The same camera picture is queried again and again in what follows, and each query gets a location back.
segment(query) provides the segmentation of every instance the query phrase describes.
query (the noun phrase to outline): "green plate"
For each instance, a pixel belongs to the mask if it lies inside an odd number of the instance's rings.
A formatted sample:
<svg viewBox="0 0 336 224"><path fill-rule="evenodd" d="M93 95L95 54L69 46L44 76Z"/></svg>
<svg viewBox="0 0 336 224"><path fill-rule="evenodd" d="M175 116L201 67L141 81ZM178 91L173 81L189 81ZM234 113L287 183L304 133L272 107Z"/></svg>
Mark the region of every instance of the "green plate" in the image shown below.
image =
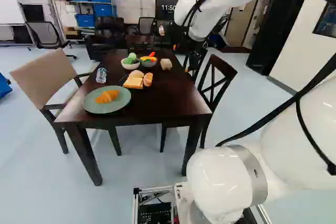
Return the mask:
<svg viewBox="0 0 336 224"><path fill-rule="evenodd" d="M96 103L96 98L100 96L103 91L107 90L119 90L119 95L117 99L113 102L98 104ZM93 90L85 97L83 101L83 107L86 111L95 113L95 114L106 114L117 111L125 107L131 100L131 92L121 86L106 86Z"/></svg>

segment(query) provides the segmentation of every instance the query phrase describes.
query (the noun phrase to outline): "white bowl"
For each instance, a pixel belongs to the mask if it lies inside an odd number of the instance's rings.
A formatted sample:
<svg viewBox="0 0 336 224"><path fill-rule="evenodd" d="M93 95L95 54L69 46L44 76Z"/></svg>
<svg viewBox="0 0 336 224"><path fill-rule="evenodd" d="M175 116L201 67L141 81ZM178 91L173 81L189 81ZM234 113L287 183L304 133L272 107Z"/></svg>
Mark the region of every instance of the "white bowl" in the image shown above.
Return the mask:
<svg viewBox="0 0 336 224"><path fill-rule="evenodd" d="M124 64L123 61L125 59L121 60L121 65L123 66L124 69L128 69L128 70L134 70L136 68L138 68L140 66L140 62L135 63L135 64Z"/></svg>

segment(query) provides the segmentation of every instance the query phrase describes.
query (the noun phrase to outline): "chair back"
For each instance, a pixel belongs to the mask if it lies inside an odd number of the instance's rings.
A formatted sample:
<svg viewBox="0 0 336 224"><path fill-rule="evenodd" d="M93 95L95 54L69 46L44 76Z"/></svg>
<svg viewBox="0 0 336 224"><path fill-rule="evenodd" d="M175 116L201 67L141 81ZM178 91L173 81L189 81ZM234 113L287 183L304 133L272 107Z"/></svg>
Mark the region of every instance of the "chair back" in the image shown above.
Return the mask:
<svg viewBox="0 0 336 224"><path fill-rule="evenodd" d="M77 73L61 48L10 72L39 110Z"/></svg>
<svg viewBox="0 0 336 224"><path fill-rule="evenodd" d="M61 39L56 27L52 22L27 22L33 39L38 48L61 47Z"/></svg>
<svg viewBox="0 0 336 224"><path fill-rule="evenodd" d="M155 18L153 17L140 17L138 29L141 35L149 35L152 34L152 25Z"/></svg>
<svg viewBox="0 0 336 224"><path fill-rule="evenodd" d="M185 70L192 71L191 76L194 82L197 79L198 73L200 72L201 65L207 53L208 53L208 50L204 47L201 47L197 50L190 51L189 53L186 54L184 58L183 68Z"/></svg>
<svg viewBox="0 0 336 224"><path fill-rule="evenodd" d="M155 33L159 36L159 27L163 26L164 29L164 36L171 35L171 29L172 29L172 22L171 21L165 21L165 20L157 20L156 21L156 31Z"/></svg>
<svg viewBox="0 0 336 224"><path fill-rule="evenodd" d="M112 40L123 39L126 31L120 17L97 17L94 30L96 36Z"/></svg>
<svg viewBox="0 0 336 224"><path fill-rule="evenodd" d="M211 85L208 88L202 89L210 66L211 66ZM217 81L216 83L215 83L215 68L218 69L224 75L224 78ZM201 76L200 83L197 89L212 112L215 112L215 109L219 104L225 90L227 89L233 78L236 76L236 74L237 74L236 69L231 67L224 60L215 55L210 56L210 59L205 66L204 72ZM214 97L215 87L221 84L223 84L223 86L218 91L216 97ZM205 95L207 91L210 91L210 99L208 99Z"/></svg>

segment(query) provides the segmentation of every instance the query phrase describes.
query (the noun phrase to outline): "bowl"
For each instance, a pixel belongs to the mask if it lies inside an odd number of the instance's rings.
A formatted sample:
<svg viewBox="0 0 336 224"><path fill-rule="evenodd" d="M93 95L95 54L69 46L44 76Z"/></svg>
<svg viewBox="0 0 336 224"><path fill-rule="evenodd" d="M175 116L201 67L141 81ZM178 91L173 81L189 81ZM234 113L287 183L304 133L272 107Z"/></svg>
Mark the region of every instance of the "bowl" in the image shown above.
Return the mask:
<svg viewBox="0 0 336 224"><path fill-rule="evenodd" d="M134 69L136 69L136 68L138 68L138 67L140 66L140 62L135 63L135 64L124 64L123 62L124 62L125 59L122 59L122 60L120 61L120 62L121 62L121 65L122 65L122 67L123 67L124 69L134 70Z"/></svg>
<svg viewBox="0 0 336 224"><path fill-rule="evenodd" d="M155 58L155 61L144 61L140 58L140 62L141 62L141 65L143 65L144 67L147 67L147 68L151 68L153 66L155 66L155 64L157 63L157 58Z"/></svg>

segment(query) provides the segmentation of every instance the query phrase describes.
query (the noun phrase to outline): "whiteboard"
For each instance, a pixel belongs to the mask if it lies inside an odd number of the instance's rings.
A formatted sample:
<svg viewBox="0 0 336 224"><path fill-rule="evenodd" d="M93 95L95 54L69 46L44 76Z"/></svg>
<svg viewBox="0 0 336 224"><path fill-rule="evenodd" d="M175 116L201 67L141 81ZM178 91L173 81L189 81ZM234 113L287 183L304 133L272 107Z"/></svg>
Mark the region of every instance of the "whiteboard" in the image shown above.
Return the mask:
<svg viewBox="0 0 336 224"><path fill-rule="evenodd" d="M17 0L0 0L0 24L24 24Z"/></svg>

